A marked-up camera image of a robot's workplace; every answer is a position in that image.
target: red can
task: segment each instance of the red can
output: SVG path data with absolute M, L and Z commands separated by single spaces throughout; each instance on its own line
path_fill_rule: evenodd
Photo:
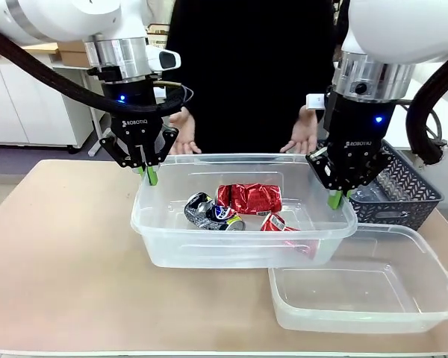
M 216 202 L 239 214 L 265 216 L 282 210 L 281 188 L 264 184 L 222 185 L 217 190 Z
M 283 218 L 276 214 L 269 214 L 262 224 L 261 231 L 300 231 L 285 224 Z M 309 259 L 314 259 L 319 249 L 320 240 L 300 240 L 298 242 L 287 240 L 284 242 L 289 247 L 304 254 Z

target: empty plastic container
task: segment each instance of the empty plastic container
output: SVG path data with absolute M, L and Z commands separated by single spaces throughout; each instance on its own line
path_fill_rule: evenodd
M 269 273 L 288 330 L 419 333 L 448 319 L 448 272 L 403 226 L 361 224 L 325 265 Z
M 307 164 L 292 154 L 222 154 L 169 157 L 159 184 L 143 181 L 134 202 L 132 227 L 143 236 L 152 262 L 174 268 L 268 268 L 325 263 L 342 238 L 357 228 L 352 205 L 327 205 L 328 191 Z M 261 232 L 264 218 L 242 216 L 246 231 L 201 230 L 184 216 L 191 195 L 213 196 L 219 185 L 275 184 L 280 215 L 299 232 Z

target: black can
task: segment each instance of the black can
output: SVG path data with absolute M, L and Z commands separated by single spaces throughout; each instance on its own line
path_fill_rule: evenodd
M 244 231 L 246 224 L 230 207 L 216 205 L 213 198 L 200 192 L 193 195 L 186 206 L 184 214 L 195 226 L 215 231 Z

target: gray plastic basket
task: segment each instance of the gray plastic basket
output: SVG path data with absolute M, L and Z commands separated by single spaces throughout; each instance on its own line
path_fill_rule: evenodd
M 404 154 L 385 141 L 383 148 L 395 160 L 369 186 L 359 187 L 350 197 L 358 221 L 418 230 L 444 197 Z

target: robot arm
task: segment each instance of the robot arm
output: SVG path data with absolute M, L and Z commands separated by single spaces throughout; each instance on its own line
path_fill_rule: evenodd
M 332 207 L 393 160 L 382 150 L 382 139 L 414 64 L 448 57 L 448 0 L 351 0 L 342 50 L 326 96 L 326 147 L 308 156 L 320 181 L 334 191 Z M 426 163 L 441 159 L 425 126 L 434 103 L 448 90 L 448 63 L 441 71 L 422 87 L 407 117 L 412 149 Z
M 188 89 L 174 84 L 183 90 L 183 100 L 156 105 L 156 73 L 178 68 L 181 58 L 148 45 L 142 19 L 146 10 L 143 0 L 0 0 L 0 53 L 63 94 L 110 112 L 113 135 L 102 139 L 102 146 L 120 166 L 146 169 L 156 184 L 155 168 L 178 136 L 161 117 L 180 110 Z M 89 74 L 102 81 L 106 98 L 26 57 L 2 34 L 18 45 L 85 41 L 93 66 Z

